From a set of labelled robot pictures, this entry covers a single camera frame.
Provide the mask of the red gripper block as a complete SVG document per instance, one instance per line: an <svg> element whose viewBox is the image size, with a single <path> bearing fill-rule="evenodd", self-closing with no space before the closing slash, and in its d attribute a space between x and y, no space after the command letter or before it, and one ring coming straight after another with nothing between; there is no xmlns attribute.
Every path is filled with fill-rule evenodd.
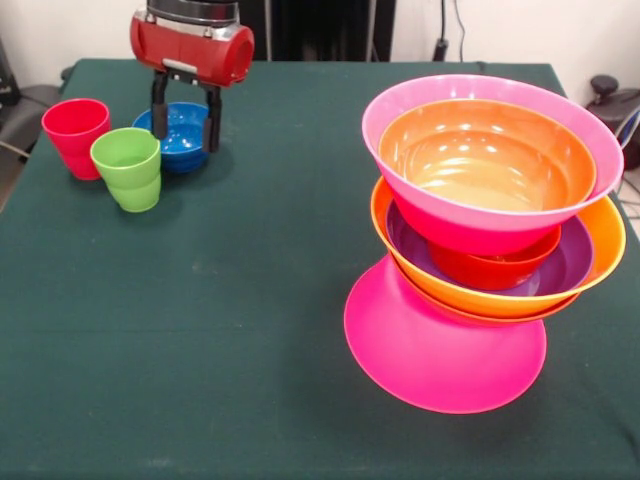
<svg viewBox="0 0 640 480"><path fill-rule="evenodd" d="M217 152L222 113L220 87L229 87L247 76L255 47L251 29L238 23L214 28L161 17L150 20L141 10L132 17L130 43L136 59L155 70L151 87L152 134L157 139L165 139L168 134L166 72L188 74L202 84L214 86L206 89L208 113L202 149Z"/></svg>

